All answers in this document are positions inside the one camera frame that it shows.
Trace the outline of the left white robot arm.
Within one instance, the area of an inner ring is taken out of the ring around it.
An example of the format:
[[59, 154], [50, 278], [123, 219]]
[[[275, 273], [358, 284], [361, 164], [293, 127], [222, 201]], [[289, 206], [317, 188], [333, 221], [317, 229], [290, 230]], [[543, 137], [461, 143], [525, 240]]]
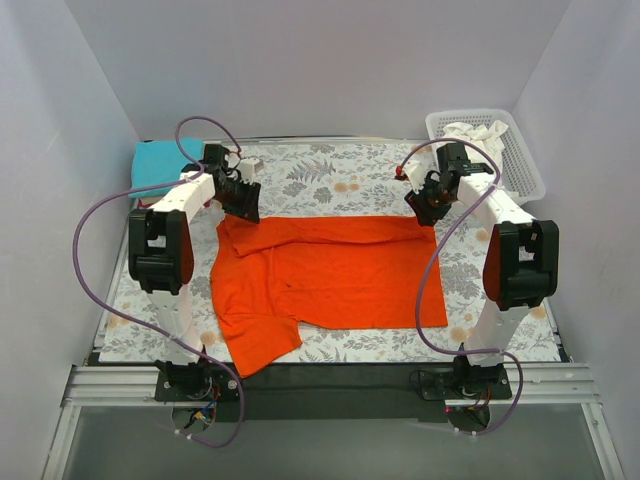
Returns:
[[179, 185], [153, 206], [129, 215], [129, 273], [150, 299], [159, 328], [168, 334], [167, 358], [155, 365], [171, 390], [191, 400], [209, 395], [213, 376], [211, 364], [201, 357], [204, 347], [190, 307], [195, 268], [190, 223], [212, 200], [228, 215], [259, 223], [261, 184], [256, 176], [262, 168], [259, 159], [207, 144], [198, 164], [182, 167]]

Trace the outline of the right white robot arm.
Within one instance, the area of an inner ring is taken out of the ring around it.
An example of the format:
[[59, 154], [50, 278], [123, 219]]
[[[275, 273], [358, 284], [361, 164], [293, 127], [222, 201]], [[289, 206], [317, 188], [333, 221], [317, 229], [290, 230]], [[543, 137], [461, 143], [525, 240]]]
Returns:
[[525, 317], [553, 295], [558, 284], [559, 227], [525, 212], [500, 188], [501, 171], [483, 153], [472, 161], [471, 142], [434, 140], [437, 169], [427, 170], [410, 156], [395, 169], [411, 189], [406, 203], [422, 226], [442, 220], [451, 206], [465, 206], [463, 218], [474, 216], [489, 235], [482, 272], [485, 303], [473, 333], [452, 357], [450, 370], [426, 382], [440, 396], [488, 396], [505, 391], [504, 361], [508, 345]]

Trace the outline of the orange t shirt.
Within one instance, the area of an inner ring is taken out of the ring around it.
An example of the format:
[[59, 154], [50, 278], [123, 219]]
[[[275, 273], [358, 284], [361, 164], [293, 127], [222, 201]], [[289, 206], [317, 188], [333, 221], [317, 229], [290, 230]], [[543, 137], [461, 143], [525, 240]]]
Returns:
[[326, 329], [448, 324], [440, 271], [423, 274], [433, 228], [404, 216], [286, 218], [216, 228], [214, 313], [242, 377], [300, 347], [302, 323]]

